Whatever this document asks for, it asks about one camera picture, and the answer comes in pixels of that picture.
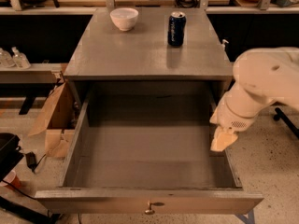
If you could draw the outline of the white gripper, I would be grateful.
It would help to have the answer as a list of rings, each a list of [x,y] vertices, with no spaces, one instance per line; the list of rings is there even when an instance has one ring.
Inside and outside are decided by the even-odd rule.
[[[218,125],[211,142],[211,150],[222,152],[257,119],[258,114],[275,101],[245,91],[241,87],[232,87],[223,94],[210,122]]]

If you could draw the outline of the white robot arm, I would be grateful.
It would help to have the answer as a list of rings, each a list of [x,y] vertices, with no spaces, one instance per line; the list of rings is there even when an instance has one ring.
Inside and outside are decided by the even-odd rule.
[[[299,48],[250,49],[233,65],[235,83],[223,94],[210,122],[217,126],[211,149],[222,152],[259,113],[279,102],[299,110]]]

